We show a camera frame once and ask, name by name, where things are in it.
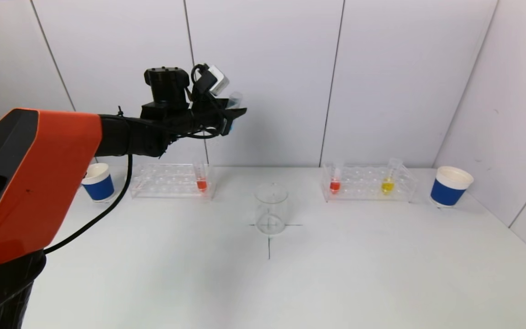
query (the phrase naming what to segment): test tube with yellow liquid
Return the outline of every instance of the test tube with yellow liquid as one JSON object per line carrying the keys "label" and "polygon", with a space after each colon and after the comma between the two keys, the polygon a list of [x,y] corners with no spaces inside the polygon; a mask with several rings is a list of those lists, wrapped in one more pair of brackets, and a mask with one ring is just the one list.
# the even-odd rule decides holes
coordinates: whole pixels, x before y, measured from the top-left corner
{"label": "test tube with yellow liquid", "polygon": [[384,195],[388,196],[395,189],[395,181],[399,176],[399,169],[403,166],[403,160],[390,158],[387,166],[387,172],[380,186]]}

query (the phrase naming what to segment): blue cup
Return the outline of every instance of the blue cup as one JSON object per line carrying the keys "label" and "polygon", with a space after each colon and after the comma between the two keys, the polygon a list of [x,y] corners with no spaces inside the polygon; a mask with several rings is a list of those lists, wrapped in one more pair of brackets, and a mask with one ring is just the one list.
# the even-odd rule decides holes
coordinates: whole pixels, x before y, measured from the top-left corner
{"label": "blue cup", "polygon": [[82,179],[82,186],[93,201],[100,202],[113,196],[115,188],[111,180],[109,165],[95,163],[88,166],[86,176]]}
{"label": "blue cup", "polygon": [[431,189],[431,199],[438,207],[452,207],[473,181],[474,177],[462,169],[440,167]]}

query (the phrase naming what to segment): black cross mark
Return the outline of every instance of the black cross mark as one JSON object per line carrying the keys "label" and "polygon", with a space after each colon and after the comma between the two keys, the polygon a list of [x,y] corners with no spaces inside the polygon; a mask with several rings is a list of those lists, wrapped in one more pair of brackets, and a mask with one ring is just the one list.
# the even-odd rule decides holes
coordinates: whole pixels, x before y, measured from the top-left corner
{"label": "black cross mark", "polygon": [[[287,223],[285,226],[303,226],[301,223]],[[267,236],[267,260],[271,259],[271,237]]]}

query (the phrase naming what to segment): red liquid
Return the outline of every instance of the red liquid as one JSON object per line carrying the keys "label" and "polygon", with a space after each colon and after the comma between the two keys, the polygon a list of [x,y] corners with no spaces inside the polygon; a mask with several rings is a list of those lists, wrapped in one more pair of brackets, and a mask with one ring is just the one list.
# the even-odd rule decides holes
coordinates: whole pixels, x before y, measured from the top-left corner
{"label": "red liquid", "polygon": [[340,182],[337,180],[333,180],[330,182],[330,191],[332,191],[332,194],[337,194],[338,191],[340,191]]}
{"label": "red liquid", "polygon": [[208,189],[208,184],[206,183],[205,180],[197,180],[196,181],[196,185],[198,185],[198,189],[201,192],[204,192],[204,191],[206,191],[206,189]]}

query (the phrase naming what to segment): white table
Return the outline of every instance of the white table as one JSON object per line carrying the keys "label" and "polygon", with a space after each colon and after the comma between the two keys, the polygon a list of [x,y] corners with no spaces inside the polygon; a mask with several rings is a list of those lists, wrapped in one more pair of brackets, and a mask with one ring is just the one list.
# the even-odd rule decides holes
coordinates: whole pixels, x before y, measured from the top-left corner
{"label": "white table", "polygon": [[[219,168],[212,202],[128,193],[48,256],[24,328],[526,329],[526,245],[469,194],[434,207],[434,170],[413,172],[412,204],[327,203],[318,168]],[[271,241],[250,226],[269,181],[303,225]],[[80,190],[55,242],[107,206]]]}

